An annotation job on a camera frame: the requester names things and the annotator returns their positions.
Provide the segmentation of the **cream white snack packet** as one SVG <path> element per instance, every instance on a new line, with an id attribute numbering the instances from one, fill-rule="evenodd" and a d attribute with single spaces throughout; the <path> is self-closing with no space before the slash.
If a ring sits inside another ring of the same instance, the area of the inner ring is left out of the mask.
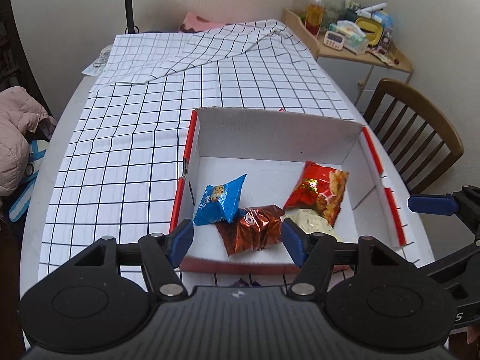
<path id="1" fill-rule="evenodd" d="M 291 219 L 306 234 L 325 233 L 336 239 L 337 242 L 341 238 L 337 235 L 333 227 L 322 216 L 318 215 L 312 209 L 298 209 L 284 215 L 283 219 Z"/>

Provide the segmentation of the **brown foil snack packet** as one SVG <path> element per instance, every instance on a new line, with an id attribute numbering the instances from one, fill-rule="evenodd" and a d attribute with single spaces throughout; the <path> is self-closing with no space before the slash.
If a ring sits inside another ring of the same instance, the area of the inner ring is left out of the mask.
<path id="1" fill-rule="evenodd" d="M 277 205 L 240 208 L 232 223 L 216 223 L 227 255 L 260 251 L 281 242 L 281 218 L 285 211 Z"/>

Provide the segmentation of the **blue cookie snack packet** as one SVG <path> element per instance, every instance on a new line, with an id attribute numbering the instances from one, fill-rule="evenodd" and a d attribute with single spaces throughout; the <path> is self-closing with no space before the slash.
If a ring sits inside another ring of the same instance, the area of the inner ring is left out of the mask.
<path id="1" fill-rule="evenodd" d="M 193 217 L 195 226 L 226 221 L 231 224 L 239 213 L 242 186 L 246 174 L 225 184 L 208 185 Z"/>

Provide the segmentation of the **red chips snack bag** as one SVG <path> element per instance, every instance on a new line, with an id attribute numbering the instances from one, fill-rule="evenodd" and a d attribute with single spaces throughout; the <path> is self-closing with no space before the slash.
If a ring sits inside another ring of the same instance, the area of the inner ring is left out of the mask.
<path id="1" fill-rule="evenodd" d="M 341 211 L 348 177 L 348 172 L 306 161 L 283 209 L 311 209 L 334 226 Z"/>

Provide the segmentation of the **brown wooden chair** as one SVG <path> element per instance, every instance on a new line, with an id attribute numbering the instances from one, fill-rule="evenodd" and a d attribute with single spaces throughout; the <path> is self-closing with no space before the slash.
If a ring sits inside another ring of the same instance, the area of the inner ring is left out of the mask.
<path id="1" fill-rule="evenodd" d="M 378 82 L 364 119 L 411 194 L 426 191 L 464 154 L 461 138 L 447 116 L 398 80 Z"/>

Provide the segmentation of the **white black checkered tablecloth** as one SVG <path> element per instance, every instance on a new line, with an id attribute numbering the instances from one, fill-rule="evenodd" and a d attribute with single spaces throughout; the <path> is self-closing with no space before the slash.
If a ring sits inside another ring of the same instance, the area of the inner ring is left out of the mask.
<path id="1" fill-rule="evenodd" d="M 352 118 L 307 47 L 275 19 L 116 37 L 80 114 L 60 120 L 41 165 L 49 186 L 35 281 L 103 235 L 134 242 L 167 230 L 200 107 Z"/>

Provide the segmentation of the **red white cardboard box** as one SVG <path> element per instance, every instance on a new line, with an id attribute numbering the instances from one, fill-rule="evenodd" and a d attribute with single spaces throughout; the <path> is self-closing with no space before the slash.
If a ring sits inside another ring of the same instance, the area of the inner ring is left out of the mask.
<path id="1" fill-rule="evenodd" d="M 204 189 L 243 176 L 241 206 L 282 206 L 306 161 L 348 172 L 334 225 L 345 242 L 373 236 L 406 243 L 393 193 L 368 129 L 353 121 L 285 111 L 206 107 L 192 112 L 172 224 L 192 219 Z"/>

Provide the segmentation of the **wooden corner shelf cabinet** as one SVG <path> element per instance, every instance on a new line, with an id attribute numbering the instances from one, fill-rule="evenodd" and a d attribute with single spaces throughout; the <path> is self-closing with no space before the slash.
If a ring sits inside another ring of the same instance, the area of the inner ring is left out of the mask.
<path id="1" fill-rule="evenodd" d="M 347 49 L 335 50 L 323 43 L 323 36 L 315 38 L 306 30 L 301 19 L 292 10 L 283 10 L 281 21 L 310 49 L 313 57 L 361 113 L 374 94 L 382 78 L 408 83 L 413 65 L 397 48 L 393 59 L 398 63 L 388 66 L 370 53 L 355 55 Z"/>

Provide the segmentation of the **white tissue box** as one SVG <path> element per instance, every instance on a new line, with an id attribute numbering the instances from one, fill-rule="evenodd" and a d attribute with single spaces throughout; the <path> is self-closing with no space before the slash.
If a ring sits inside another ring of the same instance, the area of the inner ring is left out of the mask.
<path id="1" fill-rule="evenodd" d="M 343 47 L 355 55 L 364 55 L 367 51 L 369 40 L 360 27 L 349 20 L 340 20 L 329 25 L 329 30 L 339 33 L 344 37 Z"/>

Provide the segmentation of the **yellow black container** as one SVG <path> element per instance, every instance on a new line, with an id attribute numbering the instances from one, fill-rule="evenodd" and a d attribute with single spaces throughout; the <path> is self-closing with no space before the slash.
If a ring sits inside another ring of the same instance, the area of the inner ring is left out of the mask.
<path id="1" fill-rule="evenodd" d="M 370 47 L 376 47 L 383 35 L 383 26 L 376 20 L 364 18 L 359 16 L 355 20 L 355 24 L 366 35 L 368 39 L 368 45 Z"/>

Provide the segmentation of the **papers at table edge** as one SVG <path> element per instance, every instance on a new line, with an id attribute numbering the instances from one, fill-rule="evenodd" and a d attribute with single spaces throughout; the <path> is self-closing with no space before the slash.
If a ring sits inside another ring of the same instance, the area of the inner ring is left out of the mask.
<path id="1" fill-rule="evenodd" d="M 99 76 L 107 65 L 110 53 L 112 51 L 112 45 L 104 47 L 99 56 L 88 67 L 86 67 L 81 74 L 87 77 Z"/>

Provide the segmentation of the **white digital timer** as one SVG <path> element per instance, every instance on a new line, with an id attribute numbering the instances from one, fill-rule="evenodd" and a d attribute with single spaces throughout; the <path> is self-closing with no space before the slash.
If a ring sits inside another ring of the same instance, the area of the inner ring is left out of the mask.
<path id="1" fill-rule="evenodd" d="M 333 50 L 342 50 L 345 43 L 345 37 L 341 33 L 327 31 L 323 38 L 323 44 Z"/>

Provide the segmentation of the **pink puffy jacket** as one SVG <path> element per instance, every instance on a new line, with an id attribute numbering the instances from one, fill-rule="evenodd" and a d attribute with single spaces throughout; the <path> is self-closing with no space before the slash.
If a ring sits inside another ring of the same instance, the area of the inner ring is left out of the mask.
<path id="1" fill-rule="evenodd" d="M 25 88 L 1 91 L 1 197 L 19 186 L 29 162 L 27 135 L 41 133 L 49 141 L 57 120 Z"/>

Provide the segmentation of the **orange liquid bottle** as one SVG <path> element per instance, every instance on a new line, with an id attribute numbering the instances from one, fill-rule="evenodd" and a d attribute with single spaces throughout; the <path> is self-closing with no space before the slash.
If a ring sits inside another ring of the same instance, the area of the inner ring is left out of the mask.
<path id="1" fill-rule="evenodd" d="M 321 22 L 325 12 L 324 0 L 310 0 L 305 12 L 305 28 L 317 37 L 320 33 Z"/>

